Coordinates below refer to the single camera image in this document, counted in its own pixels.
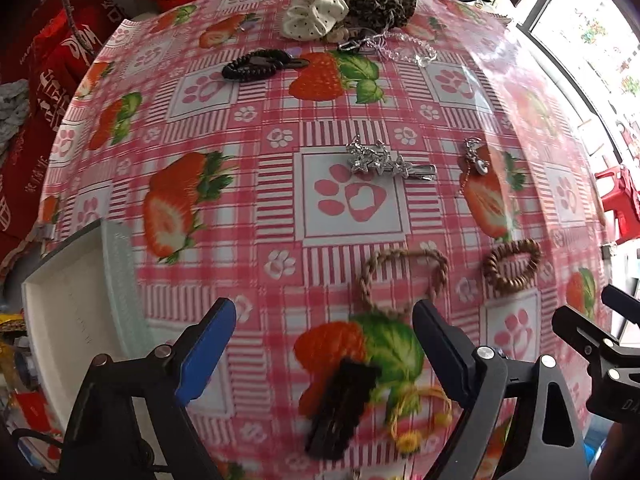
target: table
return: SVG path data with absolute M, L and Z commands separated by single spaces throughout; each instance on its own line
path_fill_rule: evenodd
M 342 462 L 303 452 L 309 424 L 298 403 L 310 375 L 294 343 L 324 326 L 329 336 L 352 331 L 362 344 L 362 327 L 349 321 L 363 310 L 356 276 L 385 248 L 445 254 L 441 313 L 511 357 L 555 355 L 584 424 L 586 363 L 552 334 L 550 318 L 567 302 L 610 323 L 599 300 L 605 230 L 587 155 L 556 88 L 509 30 L 453 0 L 418 0 L 406 28 L 438 50 L 425 68 L 376 56 L 349 61 L 322 54 L 330 50 L 322 43 L 283 40 L 289 2 L 199 0 L 169 18 L 120 25 L 94 64 L 104 76 L 82 83 L 51 153 L 42 206 L 53 213 L 53 243 L 98 217 L 125 222 L 158 342 L 200 320 L 217 297 L 235 302 L 236 332 L 189 410 L 223 468 L 241 463 L 248 478 L 341 479 L 358 467 L 365 480 L 422 478 L 442 448 L 451 428 L 431 433 L 408 460 L 394 452 L 383 427 L 387 385 Z M 312 66 L 249 84 L 221 79 L 225 63 L 256 48 L 312 51 Z M 344 146 L 356 135 L 436 165 L 437 178 L 351 175 Z M 472 192 L 460 195 L 462 143 L 471 136 L 487 144 L 481 152 L 494 176 L 472 175 Z M 543 250 L 535 282 L 500 297 L 481 261 L 501 239 L 527 237 Z M 374 293 L 404 306 L 423 297 L 429 280 L 427 261 L 388 264 Z M 371 354 L 368 346 L 338 349 L 350 351 Z M 433 383 L 419 354 L 396 365 L 409 358 L 419 369 L 403 372 L 405 382 Z M 430 414 L 425 404 L 403 424 L 424 426 Z

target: black hair clip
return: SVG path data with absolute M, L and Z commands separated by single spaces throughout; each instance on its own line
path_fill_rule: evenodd
M 305 451 L 310 457 L 342 459 L 381 374 L 382 370 L 377 366 L 348 358 L 340 362 L 324 392 L 306 441 Z

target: black hair tie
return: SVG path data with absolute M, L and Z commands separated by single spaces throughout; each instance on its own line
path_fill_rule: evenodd
M 308 64 L 308 60 L 292 58 L 284 50 L 261 49 L 244 54 L 225 65 L 222 77 L 241 83 L 260 81 L 273 76 L 278 70 L 301 68 Z

